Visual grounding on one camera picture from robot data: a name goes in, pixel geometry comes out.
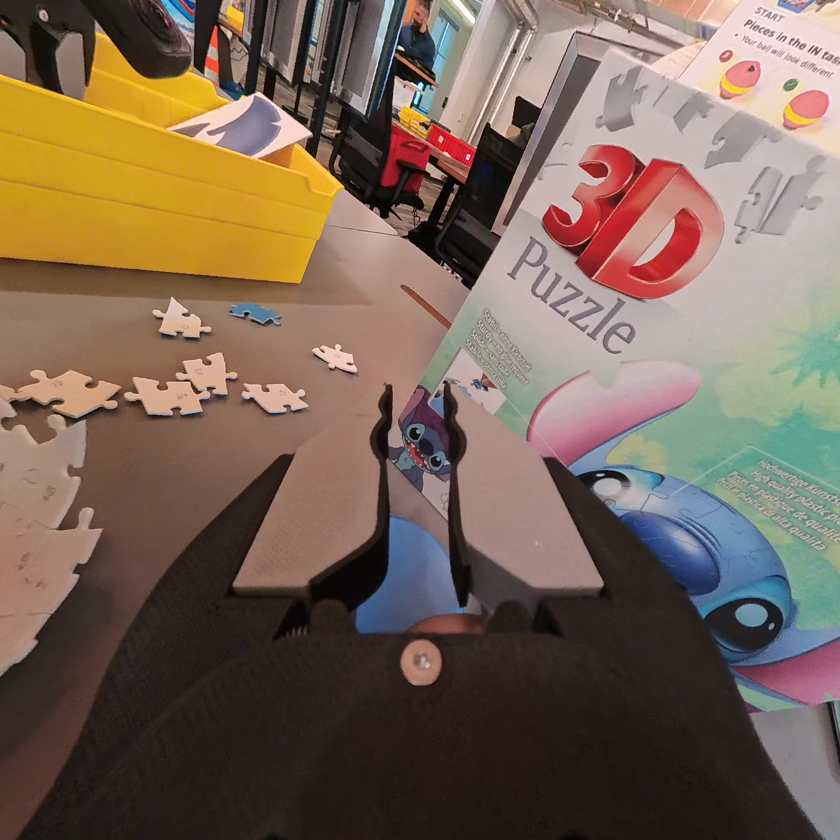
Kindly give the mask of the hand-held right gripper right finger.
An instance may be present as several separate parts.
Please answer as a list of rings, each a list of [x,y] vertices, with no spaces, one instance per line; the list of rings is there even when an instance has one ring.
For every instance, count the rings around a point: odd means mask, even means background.
[[[604,580],[539,453],[451,384],[448,544],[458,603],[593,597]]]

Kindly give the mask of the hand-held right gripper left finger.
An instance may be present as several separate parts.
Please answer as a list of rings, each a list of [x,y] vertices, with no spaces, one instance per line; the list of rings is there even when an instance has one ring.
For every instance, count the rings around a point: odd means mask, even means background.
[[[232,503],[232,603],[263,612],[287,602],[309,613],[336,601],[353,613],[387,572],[386,438],[393,388],[362,402],[270,468]]]

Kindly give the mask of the yellow plastic bin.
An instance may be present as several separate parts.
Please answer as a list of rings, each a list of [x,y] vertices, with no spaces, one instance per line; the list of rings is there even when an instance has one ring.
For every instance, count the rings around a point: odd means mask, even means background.
[[[2,76],[1,256],[298,284],[343,187],[298,144],[261,160],[170,130],[227,104],[106,35],[83,100]]]

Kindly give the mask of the colourful cartoon puzzle box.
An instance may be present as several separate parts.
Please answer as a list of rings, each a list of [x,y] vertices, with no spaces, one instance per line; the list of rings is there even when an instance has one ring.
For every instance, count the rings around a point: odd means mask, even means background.
[[[838,157],[609,49],[395,421],[447,517],[444,388],[666,564],[751,711],[838,700]]]

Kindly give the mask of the scatter of puzzle pieces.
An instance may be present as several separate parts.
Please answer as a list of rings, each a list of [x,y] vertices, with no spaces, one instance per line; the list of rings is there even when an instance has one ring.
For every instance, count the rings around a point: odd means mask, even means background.
[[[171,297],[167,309],[153,310],[161,321],[159,333],[166,338],[198,341],[212,328],[194,312]],[[311,350],[312,355],[325,363],[331,371],[358,374],[352,353],[340,344],[320,344]],[[227,397],[228,384],[235,382],[238,374],[228,369],[224,353],[210,353],[206,358],[184,360],[182,370],[175,373],[174,381],[160,383],[147,377],[132,378],[133,391],[123,392],[121,387],[108,381],[93,378],[78,371],[66,371],[48,376],[44,371],[31,371],[33,381],[15,390],[2,385],[2,399],[6,403],[34,402],[51,407],[53,411],[71,419],[81,419],[96,411],[111,411],[118,407],[121,393],[126,403],[139,403],[150,417],[172,417],[177,411],[184,416],[203,413],[203,405],[212,397]],[[293,391],[282,383],[243,384],[242,398],[259,405],[267,414],[282,415],[288,411],[299,412],[308,407],[304,390]]]

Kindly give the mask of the assembled curved puzzle section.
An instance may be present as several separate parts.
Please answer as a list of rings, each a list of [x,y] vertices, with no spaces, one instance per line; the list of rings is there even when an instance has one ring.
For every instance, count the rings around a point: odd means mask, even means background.
[[[87,423],[55,414],[48,425],[54,435],[41,443],[25,425],[1,429],[2,675],[34,650],[102,534],[89,507],[75,527],[60,527],[81,486],[70,469],[84,466]]]

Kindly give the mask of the blue round plastic stand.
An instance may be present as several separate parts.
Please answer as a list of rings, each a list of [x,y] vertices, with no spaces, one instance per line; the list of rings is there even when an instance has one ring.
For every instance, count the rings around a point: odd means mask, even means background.
[[[459,605],[449,555],[435,536],[414,522],[391,516],[388,566],[376,592],[355,612],[361,634],[402,634],[428,618],[472,614],[481,616],[474,597]]]

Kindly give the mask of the white card with blue ears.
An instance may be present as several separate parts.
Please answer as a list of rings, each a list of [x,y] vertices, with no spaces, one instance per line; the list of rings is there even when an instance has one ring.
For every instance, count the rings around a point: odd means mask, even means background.
[[[306,126],[261,93],[228,102],[169,131],[258,160],[312,137]]]

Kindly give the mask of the red office chair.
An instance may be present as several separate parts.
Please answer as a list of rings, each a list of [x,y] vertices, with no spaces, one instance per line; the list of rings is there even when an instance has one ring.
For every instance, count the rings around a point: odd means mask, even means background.
[[[400,205],[414,209],[424,207],[419,192],[427,174],[431,151],[426,140],[401,124],[392,123],[390,145],[380,180],[383,197],[388,199],[390,208]]]

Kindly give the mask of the red storage bin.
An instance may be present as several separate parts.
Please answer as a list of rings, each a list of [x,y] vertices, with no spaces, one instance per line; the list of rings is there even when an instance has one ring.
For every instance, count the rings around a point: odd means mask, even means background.
[[[432,149],[431,157],[438,160],[449,158],[467,168],[470,168],[473,164],[476,156],[476,147],[463,141],[434,122],[429,126],[426,140]]]

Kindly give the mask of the black office chair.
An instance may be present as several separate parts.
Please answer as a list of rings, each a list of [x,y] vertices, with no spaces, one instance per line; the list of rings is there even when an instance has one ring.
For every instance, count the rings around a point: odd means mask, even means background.
[[[517,145],[485,125],[465,184],[434,242],[437,259],[471,289],[501,240],[492,232],[522,157]]]

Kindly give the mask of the brown background desk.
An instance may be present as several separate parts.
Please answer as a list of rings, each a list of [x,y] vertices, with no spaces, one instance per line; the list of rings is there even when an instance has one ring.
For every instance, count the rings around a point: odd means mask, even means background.
[[[454,160],[446,154],[439,154],[434,149],[430,151],[429,162],[450,180],[454,180],[459,185],[466,184],[469,165]]]

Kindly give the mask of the white panel base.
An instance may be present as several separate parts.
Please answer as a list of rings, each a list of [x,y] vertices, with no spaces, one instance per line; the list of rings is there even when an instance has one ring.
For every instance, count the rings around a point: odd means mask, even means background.
[[[755,731],[783,781],[827,839],[839,838],[838,704],[759,711]]]

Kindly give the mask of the light wooden panel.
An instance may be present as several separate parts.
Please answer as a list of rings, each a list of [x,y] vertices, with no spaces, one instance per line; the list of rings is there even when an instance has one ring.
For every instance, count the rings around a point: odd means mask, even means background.
[[[675,80],[678,79],[688,68],[690,63],[697,58],[699,53],[706,46],[706,40],[700,38],[691,44],[682,46],[666,56],[662,56],[651,65],[651,71],[662,77]]]

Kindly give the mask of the illustrated instruction poster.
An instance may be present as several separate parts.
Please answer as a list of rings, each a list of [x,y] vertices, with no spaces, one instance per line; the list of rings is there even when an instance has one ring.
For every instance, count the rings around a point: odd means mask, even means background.
[[[742,2],[679,80],[839,155],[839,2]]]

